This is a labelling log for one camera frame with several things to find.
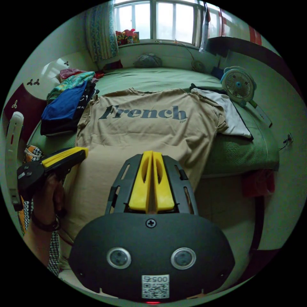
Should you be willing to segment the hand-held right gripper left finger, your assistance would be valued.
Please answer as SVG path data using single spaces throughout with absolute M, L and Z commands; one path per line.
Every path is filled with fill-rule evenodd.
M 128 204 L 131 210 L 148 213 L 151 189 L 152 160 L 153 151 L 145 151 L 142 154 Z

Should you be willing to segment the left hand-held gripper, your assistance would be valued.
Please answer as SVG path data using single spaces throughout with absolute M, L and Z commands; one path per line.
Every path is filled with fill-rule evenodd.
M 63 148 L 39 160 L 30 161 L 17 169 L 17 191 L 24 201 L 31 201 L 49 175 L 63 180 L 71 169 L 88 157 L 88 148 Z

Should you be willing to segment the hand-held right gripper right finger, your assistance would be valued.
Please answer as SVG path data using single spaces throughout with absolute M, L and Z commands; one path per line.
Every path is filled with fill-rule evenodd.
M 173 210 L 175 203 L 163 157 L 159 152 L 153 152 L 153 184 L 156 212 Z

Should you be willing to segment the person's left hand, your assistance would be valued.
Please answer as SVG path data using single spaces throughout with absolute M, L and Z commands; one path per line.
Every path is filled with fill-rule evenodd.
M 34 216 L 44 225 L 56 220 L 56 212 L 64 207 L 64 188 L 55 174 L 50 175 L 33 196 Z

